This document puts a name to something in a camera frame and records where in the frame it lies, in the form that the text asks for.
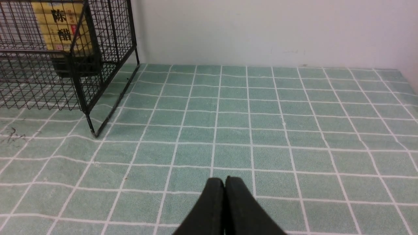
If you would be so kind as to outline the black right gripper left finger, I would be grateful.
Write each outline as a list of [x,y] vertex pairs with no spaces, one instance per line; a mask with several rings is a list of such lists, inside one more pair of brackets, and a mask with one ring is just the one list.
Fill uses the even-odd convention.
[[205,187],[174,235],[222,235],[224,184],[219,178],[209,178]]

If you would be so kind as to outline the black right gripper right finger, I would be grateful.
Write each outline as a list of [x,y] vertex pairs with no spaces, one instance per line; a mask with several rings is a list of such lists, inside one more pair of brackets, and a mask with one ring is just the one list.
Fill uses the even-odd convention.
[[227,177],[226,235],[285,235],[239,177]]

